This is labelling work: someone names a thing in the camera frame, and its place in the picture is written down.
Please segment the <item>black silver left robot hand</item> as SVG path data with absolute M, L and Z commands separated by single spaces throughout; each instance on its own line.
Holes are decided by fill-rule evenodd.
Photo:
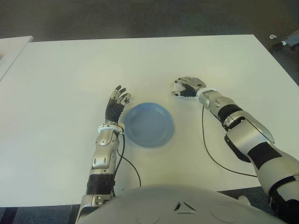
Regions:
M 118 123 L 124 107 L 130 102 L 131 94 L 118 85 L 112 92 L 105 111 L 105 122 Z

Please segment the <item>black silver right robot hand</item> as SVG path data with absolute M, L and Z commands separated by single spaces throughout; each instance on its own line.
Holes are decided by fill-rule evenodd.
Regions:
M 180 77 L 175 80 L 175 83 L 184 88 L 180 91 L 172 91 L 175 97 L 195 97 L 198 90 L 206 88 L 206 84 L 196 77 Z

